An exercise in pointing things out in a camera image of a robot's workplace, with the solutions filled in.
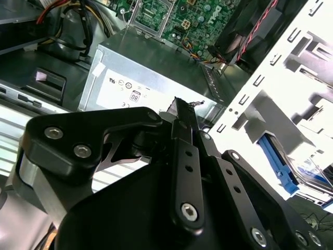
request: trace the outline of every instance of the screw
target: screw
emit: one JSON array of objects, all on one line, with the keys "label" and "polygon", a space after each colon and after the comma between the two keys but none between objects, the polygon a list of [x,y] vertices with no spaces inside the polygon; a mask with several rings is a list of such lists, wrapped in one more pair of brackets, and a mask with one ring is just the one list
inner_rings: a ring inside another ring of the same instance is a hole
[{"label": "screw", "polygon": [[88,146],[78,145],[74,148],[74,153],[80,158],[88,158],[92,154],[92,151]]},{"label": "screw", "polygon": [[239,156],[236,153],[231,153],[231,155],[236,159],[239,160]]},{"label": "screw", "polygon": [[154,121],[157,121],[157,120],[158,120],[157,115],[156,115],[155,113],[153,113],[153,112],[149,112],[149,113],[148,113],[148,116],[149,116],[150,119],[152,119],[152,120],[154,120]]},{"label": "screw", "polygon": [[312,239],[312,241],[313,241],[316,245],[318,245],[318,246],[322,246],[321,241],[318,239],[318,237],[317,237],[315,234],[313,234],[312,232],[309,232],[309,235],[310,235],[310,238]]},{"label": "screw", "polygon": [[251,230],[252,237],[254,240],[261,246],[261,247],[267,247],[267,241],[265,236],[258,230],[257,228],[252,228]]},{"label": "screw", "polygon": [[308,245],[308,242],[306,241],[306,239],[304,238],[304,236],[299,233],[299,232],[296,232],[295,235],[297,236],[298,240],[304,245],[304,246],[307,246]]},{"label": "screw", "polygon": [[47,138],[57,140],[63,137],[63,132],[56,127],[49,127],[45,129],[44,134]]},{"label": "screw", "polygon": [[210,135],[208,135],[206,132],[203,131],[202,134],[203,134],[203,137],[204,137],[205,139],[207,139],[207,140],[210,140],[210,139],[211,139]]},{"label": "screw", "polygon": [[198,213],[196,209],[189,203],[184,203],[182,205],[182,213],[189,221],[196,221],[198,219]]}]

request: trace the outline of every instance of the white sticker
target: white sticker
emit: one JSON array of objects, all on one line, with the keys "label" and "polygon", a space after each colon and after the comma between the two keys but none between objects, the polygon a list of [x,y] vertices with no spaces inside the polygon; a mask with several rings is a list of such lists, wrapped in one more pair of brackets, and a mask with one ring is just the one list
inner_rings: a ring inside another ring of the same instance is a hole
[{"label": "white sticker", "polygon": [[102,63],[98,63],[97,66],[95,67],[95,69],[93,70],[92,74],[95,77],[99,77],[100,74],[102,74],[103,70],[105,69],[105,65]]},{"label": "white sticker", "polygon": [[56,0],[40,0],[41,4],[43,5],[44,8],[49,6],[50,4],[54,3]]},{"label": "white sticker", "polygon": [[149,107],[159,113],[167,111],[173,99],[108,69],[96,103],[109,109]]}]

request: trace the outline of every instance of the black plastic bracket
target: black plastic bracket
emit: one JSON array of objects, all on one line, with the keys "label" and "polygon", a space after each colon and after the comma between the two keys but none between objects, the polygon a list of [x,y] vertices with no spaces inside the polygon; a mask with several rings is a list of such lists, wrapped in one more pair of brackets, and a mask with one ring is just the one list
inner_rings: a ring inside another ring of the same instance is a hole
[{"label": "black plastic bracket", "polygon": [[[162,119],[145,107],[38,116],[28,122],[22,148],[30,162],[75,185],[92,178],[102,159],[106,135],[126,131],[126,137],[161,124]],[[49,127],[60,129],[62,138],[48,138],[44,131]],[[77,157],[73,150],[77,145],[88,146],[91,155]]]}]

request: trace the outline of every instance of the cable bundle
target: cable bundle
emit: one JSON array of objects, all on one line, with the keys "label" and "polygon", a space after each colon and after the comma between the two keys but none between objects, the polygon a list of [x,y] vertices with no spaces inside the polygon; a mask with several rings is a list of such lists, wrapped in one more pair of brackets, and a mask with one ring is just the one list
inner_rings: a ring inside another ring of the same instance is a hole
[{"label": "cable bundle", "polygon": [[219,64],[219,63],[224,63],[223,58],[218,57],[218,58],[212,58],[211,60],[203,60],[198,56],[194,51],[193,51],[193,46],[191,42],[189,41],[189,38],[184,38],[182,41],[182,46],[183,48],[189,52],[190,56],[193,58],[193,60],[203,63],[203,64]]},{"label": "cable bundle", "polygon": [[[78,2],[76,0],[70,1],[70,0],[56,0],[49,6],[47,6],[44,11],[41,13],[41,15],[37,19],[37,24],[43,23],[45,17],[48,15],[48,13],[54,9],[54,8],[61,8],[65,7],[66,8],[63,10],[60,18],[60,24],[58,31],[55,35],[51,35],[48,37],[48,40],[44,41],[41,43],[41,45],[47,45],[51,44],[53,42],[62,44],[63,46],[66,46],[68,48],[71,48],[76,51],[84,51],[81,56],[86,57],[89,53],[90,46],[93,42],[93,28],[90,22],[90,18],[88,16],[88,13],[91,13],[96,20],[98,21],[99,25],[103,29],[104,34],[106,37],[110,37],[111,35],[114,34],[111,22],[108,20],[107,16],[99,11],[98,7],[88,1],[88,0],[79,0]],[[66,13],[70,10],[75,11],[80,15],[82,27],[84,30],[85,34],[85,47],[78,47],[76,45],[73,45],[71,43],[68,43],[62,39],[60,39],[61,34],[62,34],[62,26],[63,26],[63,21],[66,16]]]}]

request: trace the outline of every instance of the red wire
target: red wire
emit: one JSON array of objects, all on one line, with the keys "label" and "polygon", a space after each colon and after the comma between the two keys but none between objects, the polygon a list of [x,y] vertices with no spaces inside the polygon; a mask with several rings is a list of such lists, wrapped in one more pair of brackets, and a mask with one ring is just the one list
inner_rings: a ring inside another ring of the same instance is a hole
[{"label": "red wire", "polygon": [[257,22],[257,24],[255,25],[254,30],[251,32],[246,45],[243,47],[242,51],[238,54],[237,57],[237,61],[240,60],[241,56],[245,53],[246,48],[249,46],[250,42],[253,39],[253,35],[256,33],[256,31],[258,30],[258,28],[260,27],[262,21],[267,17],[268,13],[271,11],[271,9],[278,3],[278,0],[274,0],[274,2],[272,2],[272,4],[270,5],[270,7],[266,10],[266,12],[264,13],[264,15],[261,17],[261,19]]},{"label": "red wire", "polygon": [[47,6],[43,12],[41,13],[41,15],[38,17],[36,24],[40,24],[42,23],[45,14],[48,12],[48,10],[52,7],[52,6],[58,6],[61,4],[66,3],[68,0],[56,0],[53,4],[50,4],[49,6]]}]

